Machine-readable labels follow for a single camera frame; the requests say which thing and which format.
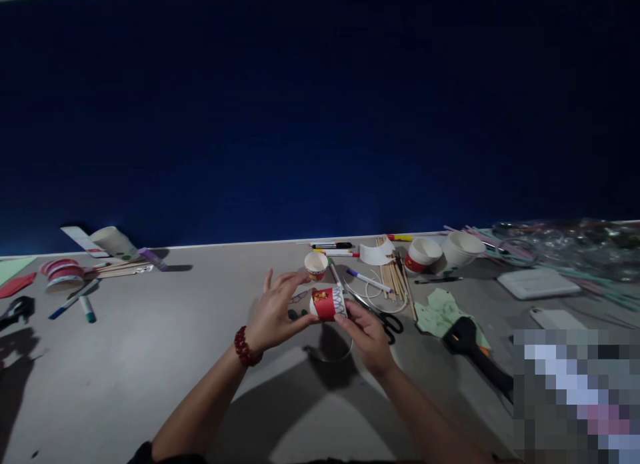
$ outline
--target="person's left hand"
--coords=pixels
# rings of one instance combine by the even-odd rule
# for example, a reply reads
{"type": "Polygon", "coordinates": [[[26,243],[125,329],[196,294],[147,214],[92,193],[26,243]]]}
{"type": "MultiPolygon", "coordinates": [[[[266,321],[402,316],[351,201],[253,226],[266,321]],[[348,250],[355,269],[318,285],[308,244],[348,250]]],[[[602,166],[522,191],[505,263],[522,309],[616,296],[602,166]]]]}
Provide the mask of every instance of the person's left hand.
{"type": "Polygon", "coordinates": [[[287,306],[296,288],[300,284],[311,282],[307,274],[282,274],[271,286],[272,276],[273,269],[270,269],[265,278],[264,294],[245,330],[245,340],[254,354],[282,344],[311,324],[320,322],[320,318],[312,314],[295,321],[290,320],[287,315],[287,306]]]}

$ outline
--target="scissors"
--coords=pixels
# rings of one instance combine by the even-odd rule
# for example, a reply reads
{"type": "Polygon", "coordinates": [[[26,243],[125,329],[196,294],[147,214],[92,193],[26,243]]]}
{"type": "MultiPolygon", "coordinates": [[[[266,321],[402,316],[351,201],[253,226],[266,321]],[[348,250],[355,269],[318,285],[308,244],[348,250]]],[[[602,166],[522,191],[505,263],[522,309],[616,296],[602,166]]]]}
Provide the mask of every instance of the scissors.
{"type": "Polygon", "coordinates": [[[382,321],[382,328],[385,330],[387,336],[389,336],[389,345],[394,344],[395,336],[393,333],[400,334],[402,331],[405,330],[404,326],[402,326],[402,322],[400,322],[400,319],[398,319],[393,314],[388,314],[388,313],[377,311],[376,309],[372,309],[371,306],[367,304],[364,299],[362,299],[362,297],[358,296],[357,294],[354,294],[353,292],[349,292],[349,294],[351,294],[351,296],[355,299],[355,301],[358,304],[360,304],[369,312],[375,314],[378,317],[378,319],[382,321]]]}

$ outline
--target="blue backdrop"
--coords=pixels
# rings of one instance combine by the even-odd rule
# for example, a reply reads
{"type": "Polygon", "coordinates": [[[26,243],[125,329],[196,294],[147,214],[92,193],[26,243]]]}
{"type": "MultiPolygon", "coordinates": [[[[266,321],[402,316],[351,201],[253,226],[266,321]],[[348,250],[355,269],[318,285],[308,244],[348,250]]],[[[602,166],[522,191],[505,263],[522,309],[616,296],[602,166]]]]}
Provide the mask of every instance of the blue backdrop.
{"type": "Polygon", "coordinates": [[[637,218],[630,0],[0,5],[0,255],[637,218]]]}

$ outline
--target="green paper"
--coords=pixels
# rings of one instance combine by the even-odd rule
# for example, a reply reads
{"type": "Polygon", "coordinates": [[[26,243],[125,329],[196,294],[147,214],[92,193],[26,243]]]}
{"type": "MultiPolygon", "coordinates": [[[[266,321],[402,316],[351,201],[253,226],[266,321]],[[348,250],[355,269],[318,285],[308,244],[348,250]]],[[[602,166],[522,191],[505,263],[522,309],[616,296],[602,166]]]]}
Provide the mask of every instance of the green paper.
{"type": "Polygon", "coordinates": [[[418,302],[414,303],[415,313],[418,317],[418,329],[431,333],[436,337],[442,337],[458,319],[470,317],[476,328],[478,328],[476,333],[478,346],[486,347],[487,349],[491,348],[487,338],[482,334],[475,317],[458,309],[458,304],[455,303],[455,299],[450,293],[444,289],[437,288],[427,300],[429,301],[428,306],[423,306],[418,302]]]}
{"type": "Polygon", "coordinates": [[[10,261],[0,262],[0,285],[10,280],[10,278],[34,262],[35,259],[35,257],[25,257],[24,259],[12,259],[10,261]]]}

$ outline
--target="bracelet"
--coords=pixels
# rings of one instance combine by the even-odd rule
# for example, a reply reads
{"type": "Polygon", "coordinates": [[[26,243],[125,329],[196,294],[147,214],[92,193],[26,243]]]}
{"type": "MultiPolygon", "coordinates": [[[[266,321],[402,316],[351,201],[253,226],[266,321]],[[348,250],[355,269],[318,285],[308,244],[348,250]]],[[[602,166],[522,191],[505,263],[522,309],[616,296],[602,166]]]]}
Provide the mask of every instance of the bracelet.
{"type": "Polygon", "coordinates": [[[253,367],[262,361],[263,354],[260,353],[258,355],[254,355],[247,342],[245,341],[245,329],[247,326],[242,326],[238,332],[235,334],[235,340],[233,343],[235,344],[235,352],[238,354],[240,358],[240,362],[245,367],[253,367]]]}

